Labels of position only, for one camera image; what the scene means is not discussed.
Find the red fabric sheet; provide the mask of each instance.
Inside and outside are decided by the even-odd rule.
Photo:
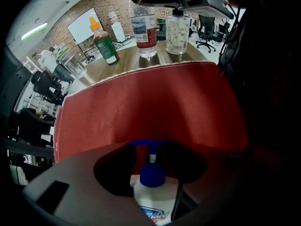
[[[151,67],[67,97],[55,123],[55,161],[142,138],[243,149],[243,115],[218,71],[211,62]]]

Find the plastic water bottle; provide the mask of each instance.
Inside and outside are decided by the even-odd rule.
[[[153,8],[129,2],[129,11],[141,57],[153,57],[157,53],[156,25]]]

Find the soap dispenser bottle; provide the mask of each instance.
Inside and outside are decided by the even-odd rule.
[[[186,52],[191,19],[183,16],[183,11],[173,9],[166,18],[166,50],[181,55]]]
[[[179,184],[177,179],[165,177],[165,170],[156,162],[157,149],[162,144],[163,141],[157,140],[130,142],[132,146],[146,145],[149,149],[150,160],[141,167],[140,176],[132,175],[136,181],[131,185],[136,202],[156,225],[171,222]]]

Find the blue pump cap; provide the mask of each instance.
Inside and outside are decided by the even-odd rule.
[[[158,140],[136,140],[131,141],[130,145],[146,145],[150,154],[155,155],[157,148],[164,144],[164,141]],[[165,183],[165,170],[162,169],[159,164],[147,162],[140,170],[140,182],[144,186],[157,187]]]

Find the table surface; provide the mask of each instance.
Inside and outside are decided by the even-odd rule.
[[[142,58],[137,47],[125,48],[118,51],[120,60],[117,63],[108,65],[105,59],[99,58],[86,66],[87,73],[80,81],[90,86],[98,81],[116,74],[146,68],[152,65],[164,65],[179,63],[182,61],[208,61],[208,59],[190,43],[187,45],[186,53],[182,55],[169,54],[166,51],[166,41],[157,42],[157,54],[152,58]]]

